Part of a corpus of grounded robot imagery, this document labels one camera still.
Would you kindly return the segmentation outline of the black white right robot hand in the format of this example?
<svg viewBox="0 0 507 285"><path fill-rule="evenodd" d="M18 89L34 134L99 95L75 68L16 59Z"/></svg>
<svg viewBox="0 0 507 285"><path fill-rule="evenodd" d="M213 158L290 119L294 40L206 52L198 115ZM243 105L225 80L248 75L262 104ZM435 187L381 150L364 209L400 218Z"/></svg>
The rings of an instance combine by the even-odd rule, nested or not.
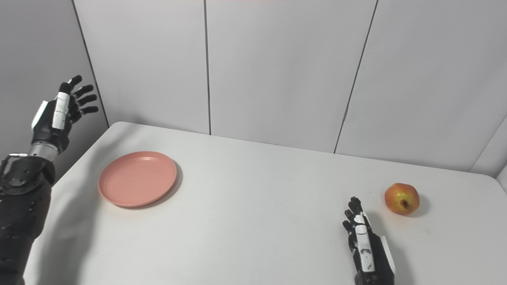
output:
<svg viewBox="0 0 507 285"><path fill-rule="evenodd" d="M385 236L373 233L360 199L353 196L342 222L353 255L356 285L393 285L395 264Z"/></svg>

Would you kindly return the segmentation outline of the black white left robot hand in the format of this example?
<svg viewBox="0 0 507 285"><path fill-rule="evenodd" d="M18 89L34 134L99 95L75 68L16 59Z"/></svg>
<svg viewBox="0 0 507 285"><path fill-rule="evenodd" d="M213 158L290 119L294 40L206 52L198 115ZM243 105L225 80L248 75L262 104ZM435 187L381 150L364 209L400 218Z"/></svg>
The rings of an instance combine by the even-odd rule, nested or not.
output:
<svg viewBox="0 0 507 285"><path fill-rule="evenodd" d="M82 81L81 75L72 77L60 85L53 100L41 103L31 123L30 156L53 160L68 148L72 126L83 116L99 111L96 105L90 105L98 99L92 94L92 84L74 90Z"/></svg>

